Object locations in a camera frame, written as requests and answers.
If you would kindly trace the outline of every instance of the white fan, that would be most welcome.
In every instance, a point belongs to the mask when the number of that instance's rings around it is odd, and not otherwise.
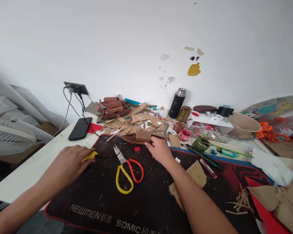
[[[21,124],[0,119],[0,156],[23,152],[36,144],[35,134]]]

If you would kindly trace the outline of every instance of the power outlet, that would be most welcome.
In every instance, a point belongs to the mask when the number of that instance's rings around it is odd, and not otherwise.
[[[72,82],[66,82],[64,81],[65,85],[71,85],[71,87],[74,90],[74,93],[81,93],[81,94],[85,94],[85,95],[89,95],[86,86],[84,84],[78,84],[78,83],[72,83]]]

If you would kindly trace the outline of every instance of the red scissors handle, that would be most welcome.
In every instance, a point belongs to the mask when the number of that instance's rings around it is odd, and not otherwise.
[[[140,169],[141,169],[141,179],[140,179],[140,180],[137,180],[136,176],[134,175],[133,168],[132,168],[130,162],[133,162],[133,163],[135,163],[135,164],[138,164],[138,166],[140,167]],[[137,184],[141,183],[142,180],[143,180],[143,178],[144,178],[144,170],[143,170],[142,165],[141,165],[138,161],[136,161],[136,160],[134,160],[134,159],[128,159],[128,160],[126,160],[126,163],[128,163],[128,165],[129,165],[131,175],[133,176],[133,180],[134,180]]]

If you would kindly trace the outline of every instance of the scissor blade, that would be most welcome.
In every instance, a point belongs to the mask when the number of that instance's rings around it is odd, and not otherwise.
[[[117,145],[114,145],[114,151],[117,154],[117,157],[120,161],[121,164],[126,162],[126,159],[124,158],[123,154],[120,152],[119,148],[117,147]]]

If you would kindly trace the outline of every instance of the clutter of cardboard scraps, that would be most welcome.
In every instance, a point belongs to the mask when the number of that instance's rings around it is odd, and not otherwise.
[[[167,118],[158,117],[153,113],[153,109],[148,107],[147,103],[143,103],[138,107],[132,107],[130,113],[125,116],[106,120],[103,129],[105,134],[116,133],[118,136],[135,133],[136,131],[149,131],[152,135],[165,138],[169,126],[167,121],[173,122],[169,116]]]

